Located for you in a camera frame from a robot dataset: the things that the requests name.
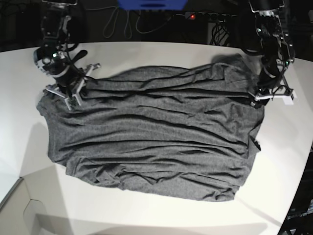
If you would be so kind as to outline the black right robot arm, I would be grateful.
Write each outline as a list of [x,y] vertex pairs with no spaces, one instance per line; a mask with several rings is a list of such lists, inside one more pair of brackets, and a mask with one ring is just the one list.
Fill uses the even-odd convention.
[[72,19],[70,8],[76,6],[77,0],[44,0],[47,10],[41,21],[43,44],[33,54],[35,66],[44,74],[51,76],[55,84],[47,85],[45,91],[59,96],[67,108],[72,110],[81,106],[81,91],[88,80],[93,81],[91,73],[100,68],[99,63],[89,64],[86,68],[77,68],[75,63],[84,58],[88,52],[79,51],[74,57],[70,52],[79,44],[72,43],[68,24]]

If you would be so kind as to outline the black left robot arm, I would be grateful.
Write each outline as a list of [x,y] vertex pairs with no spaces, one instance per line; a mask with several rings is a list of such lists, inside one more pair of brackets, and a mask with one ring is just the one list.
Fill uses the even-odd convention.
[[265,106],[270,99],[291,98],[285,72],[294,62],[295,51],[288,28],[288,9],[285,0],[249,0],[249,13],[255,17],[255,31],[261,51],[242,50],[251,56],[261,55],[259,81],[249,94],[254,108]]

